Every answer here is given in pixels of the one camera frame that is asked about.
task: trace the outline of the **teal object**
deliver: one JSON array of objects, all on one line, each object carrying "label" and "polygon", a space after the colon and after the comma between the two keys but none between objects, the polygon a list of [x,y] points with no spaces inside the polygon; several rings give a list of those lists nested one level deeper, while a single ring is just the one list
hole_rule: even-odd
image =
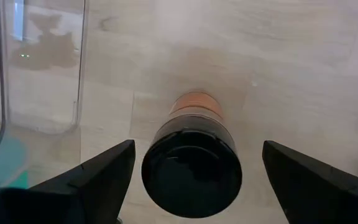
[{"label": "teal object", "polygon": [[0,145],[0,187],[28,188],[26,148],[18,139],[5,135]]}]

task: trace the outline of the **black cap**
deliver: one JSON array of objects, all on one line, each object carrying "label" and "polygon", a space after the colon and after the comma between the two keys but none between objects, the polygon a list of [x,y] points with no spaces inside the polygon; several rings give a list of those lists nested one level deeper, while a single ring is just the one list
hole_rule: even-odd
[{"label": "black cap", "polygon": [[177,131],[151,146],[142,164],[147,193],[164,210],[203,218],[237,197],[241,165],[233,150],[211,133]]}]

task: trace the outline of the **wooden floor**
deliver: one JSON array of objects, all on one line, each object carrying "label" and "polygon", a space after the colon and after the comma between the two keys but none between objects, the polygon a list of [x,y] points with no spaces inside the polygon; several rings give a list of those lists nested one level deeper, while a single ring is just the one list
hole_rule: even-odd
[{"label": "wooden floor", "polygon": [[[358,1],[92,0],[86,43],[81,162],[135,139],[125,224],[287,223],[262,162],[267,139],[358,176]],[[140,178],[155,132],[190,90],[222,104],[244,174],[234,203],[198,220],[158,208]]]}]

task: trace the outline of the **transparent plastic bin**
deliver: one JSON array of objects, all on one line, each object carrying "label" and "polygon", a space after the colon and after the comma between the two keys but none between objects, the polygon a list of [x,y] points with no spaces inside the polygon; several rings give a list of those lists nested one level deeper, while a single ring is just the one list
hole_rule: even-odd
[{"label": "transparent plastic bin", "polygon": [[85,1],[0,0],[0,187],[80,163]]}]

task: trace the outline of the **cylindrical container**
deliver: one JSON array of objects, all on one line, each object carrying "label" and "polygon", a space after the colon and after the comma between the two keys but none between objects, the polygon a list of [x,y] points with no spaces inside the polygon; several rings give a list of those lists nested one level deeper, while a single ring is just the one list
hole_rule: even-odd
[{"label": "cylindrical container", "polygon": [[203,218],[237,197],[241,165],[219,103],[202,92],[181,96],[142,163],[147,193],[164,210]]}]

